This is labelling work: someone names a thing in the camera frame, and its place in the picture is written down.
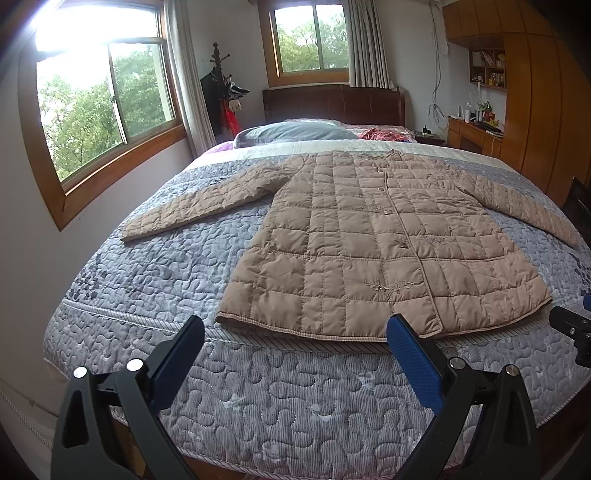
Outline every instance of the silver bolt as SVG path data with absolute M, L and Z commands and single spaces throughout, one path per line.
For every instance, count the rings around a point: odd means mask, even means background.
M 144 361 L 141 358 L 133 358 L 129 362 L 125 368 L 130 372 L 137 372 L 140 368 L 144 366 Z
M 449 366 L 454 370 L 461 370 L 466 366 L 466 362 L 462 358 L 455 356 L 450 359 Z
M 88 373 L 86 367 L 78 367 L 74 370 L 74 376 L 76 378 L 82 378 Z
M 519 369 L 515 365 L 507 365 L 505 371 L 512 377 L 519 375 Z

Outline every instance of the headboard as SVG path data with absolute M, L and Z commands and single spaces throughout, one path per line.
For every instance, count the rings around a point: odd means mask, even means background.
M 326 118 L 353 125 L 404 127 L 404 94 L 382 88 L 310 85 L 263 90 L 267 123 Z

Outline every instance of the window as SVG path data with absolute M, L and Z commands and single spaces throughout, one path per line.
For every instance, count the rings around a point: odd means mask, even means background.
M 43 18 L 21 55 L 25 146 L 60 229 L 185 135 L 169 83 L 161 2 L 133 3 L 66 2 Z
M 349 81 L 343 5 L 261 0 L 259 14 L 269 86 Z

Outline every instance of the jacket sleeve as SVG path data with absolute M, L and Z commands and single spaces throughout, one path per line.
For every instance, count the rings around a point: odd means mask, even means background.
M 450 170 L 456 186 L 473 196 L 482 206 L 551 233 L 571 247 L 580 244 L 580 235 L 569 221 L 562 219 L 528 196 L 480 175 L 474 175 L 453 166 L 450 166 Z
M 303 163 L 300 156 L 279 164 L 258 164 L 220 183 L 182 194 L 131 219 L 124 226 L 121 239 L 127 242 L 167 232 L 275 193 Z

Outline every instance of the gray quilted blanket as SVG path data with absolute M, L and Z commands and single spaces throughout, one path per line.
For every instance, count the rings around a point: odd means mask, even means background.
M 561 215 L 516 173 L 442 160 L 515 188 Z M 180 173 L 131 216 L 258 161 Z M 119 240 L 120 226 L 82 269 L 51 318 L 45 358 L 64 375 L 80 365 L 94 373 L 120 369 L 130 358 L 145 358 L 196 314 L 206 325 L 205 346 L 174 404 L 160 417 L 184 454 L 267 478 L 391 478 L 432 412 L 418 402 L 385 345 L 315 342 L 222 329 L 213 322 L 232 269 L 270 203 L 266 197 L 128 245 Z M 554 303 L 581 311 L 582 295 L 591 289 L 589 248 L 573 249 L 523 222 L 489 213 L 538 268 Z M 549 327 L 547 315 L 548 308 L 514 327 L 445 339 L 440 345 L 446 355 L 459 355 L 474 368 L 499 371 L 505 364 L 517 365 L 535 419 L 542 424 L 591 375 L 574 364 L 572 341 Z M 478 414 L 473 408 L 450 464 L 461 461 Z M 124 421 L 121 412 L 115 415 Z

